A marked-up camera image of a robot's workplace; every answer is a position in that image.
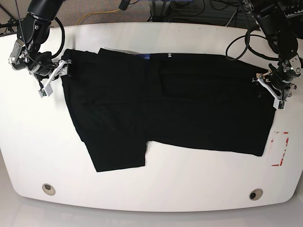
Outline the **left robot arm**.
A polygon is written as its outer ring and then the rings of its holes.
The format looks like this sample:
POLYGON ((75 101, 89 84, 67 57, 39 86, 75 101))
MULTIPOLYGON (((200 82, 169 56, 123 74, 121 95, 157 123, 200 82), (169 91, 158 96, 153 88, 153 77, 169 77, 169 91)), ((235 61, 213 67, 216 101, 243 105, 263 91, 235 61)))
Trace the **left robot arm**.
POLYGON ((244 14, 247 32, 244 35, 245 48, 236 58, 225 56, 229 61, 239 60, 247 50, 268 61, 276 61, 278 67, 269 64, 267 73, 258 74, 256 81, 263 85, 279 101, 285 101, 296 85, 294 78, 303 74, 303 60, 298 54, 298 40, 291 31, 290 23, 276 0, 240 0, 239 6, 244 14), (250 47, 251 32, 260 29, 277 58, 268 57, 250 47))

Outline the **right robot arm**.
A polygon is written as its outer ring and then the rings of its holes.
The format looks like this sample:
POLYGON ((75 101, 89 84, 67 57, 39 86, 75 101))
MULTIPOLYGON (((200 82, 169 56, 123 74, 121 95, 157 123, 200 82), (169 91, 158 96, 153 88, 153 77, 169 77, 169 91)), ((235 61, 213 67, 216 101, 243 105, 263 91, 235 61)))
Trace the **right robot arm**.
POLYGON ((56 16, 62 3, 62 0, 33 0, 28 6, 26 17, 23 20, 18 19, 17 40, 10 54, 9 64, 15 70, 27 69, 40 87, 43 87, 43 79, 56 80, 69 74, 68 65, 71 60, 53 62, 65 44, 65 30, 56 16), (48 39, 52 21, 56 21, 61 29, 61 45, 55 54, 40 52, 41 45, 48 39))

